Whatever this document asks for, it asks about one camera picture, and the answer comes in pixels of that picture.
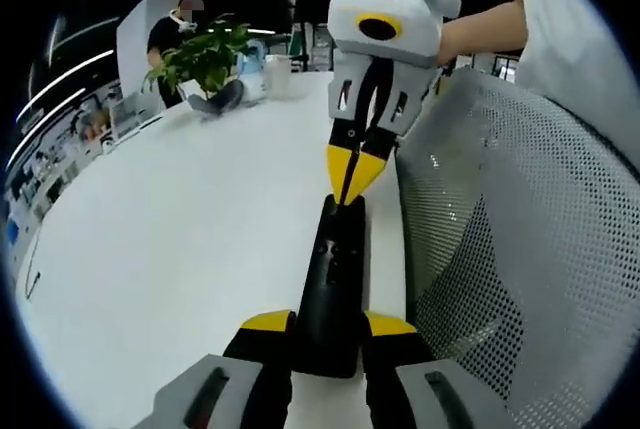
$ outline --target black fisheye border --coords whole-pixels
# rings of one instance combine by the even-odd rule
[[[640,81],[640,54],[638,37],[640,29],[638,15],[635,13],[635,0],[591,0],[594,6],[610,25],[618,43],[623,49],[627,61],[632,67],[636,80]],[[5,0],[5,70],[11,72],[5,79],[5,91],[9,91],[10,102],[0,111],[1,159],[6,165],[9,147],[7,137],[13,128],[14,110],[21,101],[17,94],[23,87],[30,61],[36,57],[39,43],[44,41],[48,25],[63,3],[59,0]],[[5,173],[2,171],[2,182]],[[3,427],[8,428],[65,428],[76,427],[72,415],[61,404],[55,390],[47,382],[46,373],[31,349],[22,321],[18,318],[15,297],[8,284],[0,288],[0,325],[4,346],[2,384],[6,388],[5,401],[8,422],[4,418]],[[637,414],[637,394],[640,394],[640,344],[636,347],[627,366],[617,381],[607,400],[592,420],[584,427],[615,428],[626,427],[626,421],[632,413]]]

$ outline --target black shirt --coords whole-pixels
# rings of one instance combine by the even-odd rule
[[[152,48],[157,48],[162,54],[167,49],[174,49],[180,45],[189,33],[179,31],[180,26],[170,17],[163,17],[151,29],[147,42],[147,53]]]

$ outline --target wall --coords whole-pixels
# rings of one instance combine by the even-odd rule
[[[116,56],[123,97],[140,92],[144,77],[149,71],[149,33],[155,23],[165,17],[177,2],[178,0],[142,0],[118,26]],[[162,104],[157,87],[152,92],[158,103]]]

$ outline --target potted plant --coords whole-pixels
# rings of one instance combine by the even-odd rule
[[[238,99],[236,103],[239,102],[241,83],[229,88],[233,94],[222,94],[221,89],[234,75],[237,54],[249,51],[248,28],[248,24],[236,24],[224,16],[218,17],[205,33],[186,39],[177,48],[166,50],[162,54],[162,63],[147,73],[144,82],[151,87],[156,79],[163,79],[175,93],[180,90],[181,83],[195,79],[207,99],[190,95],[188,100],[194,109],[205,112],[218,112],[230,99]]]

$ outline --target person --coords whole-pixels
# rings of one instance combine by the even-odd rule
[[[147,42],[147,60],[152,67],[162,63],[162,53],[168,49],[178,47],[190,34],[194,34],[198,25],[193,21],[194,10],[203,9],[197,7],[194,1],[179,0],[177,6],[166,17],[160,19],[151,29]],[[162,79],[158,79],[160,96],[167,108],[182,102],[182,97]]]
[[[640,167],[640,92],[588,0],[513,0],[443,26],[438,63],[524,49],[516,84],[574,114]]]

